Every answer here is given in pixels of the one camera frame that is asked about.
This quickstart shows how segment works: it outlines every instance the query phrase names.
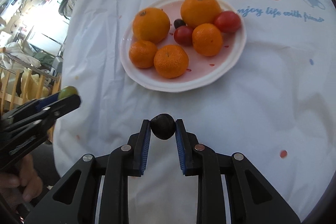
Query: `human hand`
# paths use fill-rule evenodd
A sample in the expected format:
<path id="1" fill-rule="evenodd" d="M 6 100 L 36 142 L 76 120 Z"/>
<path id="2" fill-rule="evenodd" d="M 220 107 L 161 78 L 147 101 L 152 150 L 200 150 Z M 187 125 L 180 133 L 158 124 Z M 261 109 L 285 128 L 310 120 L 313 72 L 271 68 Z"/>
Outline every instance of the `human hand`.
<path id="1" fill-rule="evenodd" d="M 34 170 L 33 157 L 26 155 L 19 163 L 19 176 L 0 173 L 0 194 L 12 209 L 23 201 L 29 202 L 41 194 L 43 183 Z M 17 187 L 25 187 L 21 194 Z"/>

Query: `large orange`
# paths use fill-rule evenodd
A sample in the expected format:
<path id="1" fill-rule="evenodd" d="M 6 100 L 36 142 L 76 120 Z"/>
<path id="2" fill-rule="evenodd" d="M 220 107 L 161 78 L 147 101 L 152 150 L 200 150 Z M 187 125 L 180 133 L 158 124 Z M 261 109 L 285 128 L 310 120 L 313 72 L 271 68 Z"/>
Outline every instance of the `large orange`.
<path id="1" fill-rule="evenodd" d="M 169 17 L 158 8 L 143 9 L 133 20 L 133 33 L 139 40 L 147 40 L 156 44 L 167 36 L 169 29 Z"/>
<path id="2" fill-rule="evenodd" d="M 217 0 L 185 0 L 181 5 L 181 17 L 192 28 L 213 23 L 221 11 Z"/>
<path id="3" fill-rule="evenodd" d="M 154 43 L 140 40 L 131 45 L 128 55 L 134 66 L 145 69 L 154 65 L 154 56 L 157 51 Z"/>
<path id="4" fill-rule="evenodd" d="M 199 25 L 193 31 L 193 47 L 201 55 L 214 56 L 223 46 L 221 31 L 213 24 Z"/>
<path id="5" fill-rule="evenodd" d="M 189 57 L 178 45 L 167 45 L 157 51 L 154 67 L 164 78 L 175 78 L 184 74 L 189 65 Z"/>

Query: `red tomato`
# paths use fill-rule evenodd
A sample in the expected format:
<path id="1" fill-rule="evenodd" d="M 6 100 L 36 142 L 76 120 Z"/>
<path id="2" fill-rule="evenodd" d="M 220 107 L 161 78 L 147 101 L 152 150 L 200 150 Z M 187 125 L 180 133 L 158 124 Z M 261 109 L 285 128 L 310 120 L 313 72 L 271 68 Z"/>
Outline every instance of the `red tomato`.
<path id="1" fill-rule="evenodd" d="M 182 46 L 191 46 L 193 44 L 193 28 L 189 26 L 180 26 L 174 32 L 174 40 Z"/>
<path id="2" fill-rule="evenodd" d="M 215 18 L 213 24 L 221 32 L 235 32 L 242 25 L 239 15 L 237 15 L 233 11 L 224 11 L 224 12 L 221 12 Z"/>

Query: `white tablecloth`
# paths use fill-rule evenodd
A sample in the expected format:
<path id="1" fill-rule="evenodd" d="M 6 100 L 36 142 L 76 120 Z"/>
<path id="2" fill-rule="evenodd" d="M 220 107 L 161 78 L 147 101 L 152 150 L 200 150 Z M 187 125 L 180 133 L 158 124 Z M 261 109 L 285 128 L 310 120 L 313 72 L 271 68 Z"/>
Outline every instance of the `white tablecloth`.
<path id="1" fill-rule="evenodd" d="M 154 1 L 77 0 L 62 85 L 76 86 L 83 102 L 56 125 L 61 175 L 86 153 L 109 154 L 143 119 L 166 112 L 216 152 L 245 154 L 303 220 L 336 169 L 332 2 L 225 0 L 244 15 L 240 60 L 209 86 L 169 94 L 132 81 L 119 59 L 127 26 Z M 153 136 L 145 175 L 129 179 L 130 223 L 195 223 L 196 207 L 197 178 L 182 176 L 175 140 Z"/>

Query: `white plate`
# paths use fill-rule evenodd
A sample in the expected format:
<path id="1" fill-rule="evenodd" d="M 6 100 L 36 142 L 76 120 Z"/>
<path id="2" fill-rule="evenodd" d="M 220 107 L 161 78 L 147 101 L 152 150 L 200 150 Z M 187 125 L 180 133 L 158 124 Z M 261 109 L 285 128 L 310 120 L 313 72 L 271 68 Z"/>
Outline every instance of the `white plate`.
<path id="1" fill-rule="evenodd" d="M 158 0 L 151 7 L 163 9 L 169 16 L 170 23 L 181 18 L 180 7 L 184 0 Z M 223 10 L 235 11 L 231 5 L 223 0 L 217 0 Z M 234 34 L 223 35 L 224 44 L 220 53 L 213 57 L 205 57 L 198 54 L 192 46 L 183 47 L 189 57 L 189 67 L 180 77 L 165 79 L 161 77 L 155 68 L 136 68 L 129 59 L 128 51 L 136 38 L 132 32 L 132 22 L 127 28 L 120 45 L 120 60 L 127 75 L 139 85 L 150 89 L 164 92 L 182 92 L 201 86 L 209 85 L 231 69 L 238 61 L 246 44 L 246 29 L 243 18 L 241 28 Z M 157 44 L 158 48 L 165 45 L 177 45 L 174 41 L 174 26 L 171 26 L 166 39 Z"/>

